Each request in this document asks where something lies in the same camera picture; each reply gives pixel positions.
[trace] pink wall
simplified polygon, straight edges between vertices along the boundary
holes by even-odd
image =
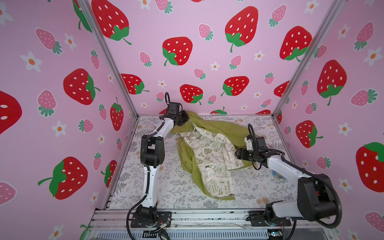
[[[107,191],[101,170],[119,159],[117,139],[124,146],[133,118],[71,0],[6,0],[0,10],[0,238],[79,239]],[[118,131],[110,117],[116,97]]]
[[[327,174],[339,194],[344,240],[384,239],[383,9],[383,1],[345,3],[282,109],[298,163]],[[314,126],[323,138],[314,138]]]
[[[276,108],[278,91],[285,89],[298,65],[296,58],[284,58],[291,48],[309,45],[332,1],[89,2],[139,114],[165,109],[159,96],[166,91],[172,101],[197,113],[225,107],[224,112],[251,114]],[[233,33],[241,34],[240,39]]]

